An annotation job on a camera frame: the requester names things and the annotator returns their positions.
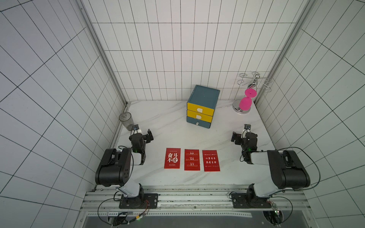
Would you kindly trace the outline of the red postcard with white characters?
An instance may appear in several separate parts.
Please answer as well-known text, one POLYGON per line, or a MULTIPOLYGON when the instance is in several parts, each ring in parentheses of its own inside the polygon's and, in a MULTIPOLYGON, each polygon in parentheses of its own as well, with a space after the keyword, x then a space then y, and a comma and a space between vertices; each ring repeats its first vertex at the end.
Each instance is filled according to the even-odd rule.
POLYGON ((180 169, 181 164, 181 149, 167 148, 165 154, 165 169, 180 169))

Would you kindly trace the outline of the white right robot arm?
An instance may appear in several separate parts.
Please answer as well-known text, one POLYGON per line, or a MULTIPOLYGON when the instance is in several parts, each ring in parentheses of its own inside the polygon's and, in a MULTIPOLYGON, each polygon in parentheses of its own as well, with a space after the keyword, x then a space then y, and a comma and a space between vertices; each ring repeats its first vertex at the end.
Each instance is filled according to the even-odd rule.
POLYGON ((252 165, 266 165, 270 177, 251 184, 246 193, 232 193, 235 209, 268 209, 270 196, 281 191, 301 190, 310 185, 310 177, 297 154, 292 150, 257 150, 258 135, 244 132, 232 133, 231 141, 242 148, 243 161, 252 165))

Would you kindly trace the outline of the teal bottom drawer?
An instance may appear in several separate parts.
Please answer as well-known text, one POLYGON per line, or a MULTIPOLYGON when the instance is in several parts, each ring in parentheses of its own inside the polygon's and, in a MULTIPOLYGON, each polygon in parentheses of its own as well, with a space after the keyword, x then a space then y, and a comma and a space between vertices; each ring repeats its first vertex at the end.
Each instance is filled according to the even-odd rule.
POLYGON ((211 127, 211 123, 203 121, 203 120, 195 119, 195 118, 192 118, 189 116, 186 117, 186 120, 188 123, 191 123, 191 124, 197 125, 197 126, 201 126, 201 127, 207 128, 207 129, 209 129, 211 127))

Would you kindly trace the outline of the red postcard from bottom drawer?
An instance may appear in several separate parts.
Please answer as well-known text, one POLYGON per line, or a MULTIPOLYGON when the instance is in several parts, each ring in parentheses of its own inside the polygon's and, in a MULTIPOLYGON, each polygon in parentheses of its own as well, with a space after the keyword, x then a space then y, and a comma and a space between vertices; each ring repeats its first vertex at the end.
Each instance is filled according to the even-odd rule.
POLYGON ((219 172, 220 164, 216 150, 203 150, 203 166, 205 172, 219 172))

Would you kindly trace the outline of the teal drawer cabinet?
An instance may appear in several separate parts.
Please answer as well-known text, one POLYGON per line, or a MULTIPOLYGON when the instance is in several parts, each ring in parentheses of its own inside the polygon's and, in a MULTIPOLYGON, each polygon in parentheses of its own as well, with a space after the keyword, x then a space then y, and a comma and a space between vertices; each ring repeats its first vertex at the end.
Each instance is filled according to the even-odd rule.
POLYGON ((196 85, 187 103, 202 105, 204 107, 216 109, 220 90, 196 85))

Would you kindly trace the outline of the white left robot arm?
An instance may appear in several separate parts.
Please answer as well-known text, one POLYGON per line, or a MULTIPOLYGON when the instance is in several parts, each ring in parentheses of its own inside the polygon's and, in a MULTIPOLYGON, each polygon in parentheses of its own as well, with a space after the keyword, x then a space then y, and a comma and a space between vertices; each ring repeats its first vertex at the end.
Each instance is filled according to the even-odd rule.
POLYGON ((143 186, 132 179, 135 166, 134 154, 141 155, 140 165, 146 159, 146 144, 154 140, 151 130, 143 135, 137 130, 130 135, 131 147, 122 149, 106 149, 95 174, 97 185, 116 187, 122 193, 119 202, 120 209, 142 209, 150 207, 150 194, 145 194, 143 186))

